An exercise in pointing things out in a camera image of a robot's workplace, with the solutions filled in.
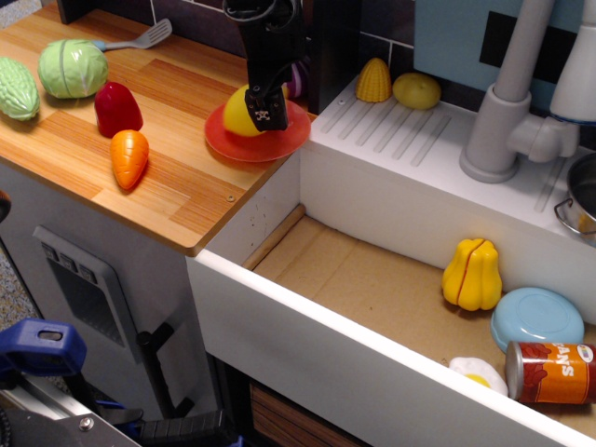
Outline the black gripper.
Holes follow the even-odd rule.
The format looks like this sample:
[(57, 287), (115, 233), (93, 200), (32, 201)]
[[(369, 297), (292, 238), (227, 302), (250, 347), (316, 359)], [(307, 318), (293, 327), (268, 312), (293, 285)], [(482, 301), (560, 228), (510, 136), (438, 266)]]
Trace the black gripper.
[(245, 103), (259, 131), (286, 130), (285, 91), (291, 65), (305, 55), (301, 1), (224, 1), (223, 12), (238, 28), (250, 87)]

